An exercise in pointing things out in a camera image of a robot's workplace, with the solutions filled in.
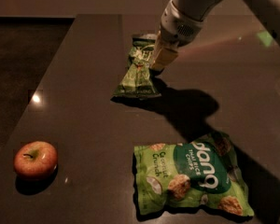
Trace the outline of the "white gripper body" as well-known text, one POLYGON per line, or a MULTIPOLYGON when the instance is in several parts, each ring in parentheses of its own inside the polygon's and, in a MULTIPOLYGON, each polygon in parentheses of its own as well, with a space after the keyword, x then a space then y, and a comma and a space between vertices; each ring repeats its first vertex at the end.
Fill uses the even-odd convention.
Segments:
POLYGON ((184 47, 203 28, 204 7, 200 1, 170 0, 161 15, 161 39, 184 47))

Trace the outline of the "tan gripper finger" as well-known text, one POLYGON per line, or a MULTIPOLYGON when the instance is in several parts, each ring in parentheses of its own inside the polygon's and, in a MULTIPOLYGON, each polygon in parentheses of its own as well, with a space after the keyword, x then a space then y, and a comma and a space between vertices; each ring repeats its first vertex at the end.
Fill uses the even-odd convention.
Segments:
POLYGON ((168 42, 162 39, 161 34, 157 35, 153 50, 153 58, 149 68, 160 72, 167 65, 172 63, 178 56, 178 43, 168 42))

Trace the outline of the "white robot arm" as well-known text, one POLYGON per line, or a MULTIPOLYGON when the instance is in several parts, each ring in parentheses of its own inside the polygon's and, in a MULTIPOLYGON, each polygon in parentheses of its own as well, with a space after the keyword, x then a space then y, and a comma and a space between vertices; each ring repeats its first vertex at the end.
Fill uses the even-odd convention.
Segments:
POLYGON ((280 46, 280 0, 170 0, 162 12, 150 69, 162 71, 191 43, 209 15, 253 15, 280 46))

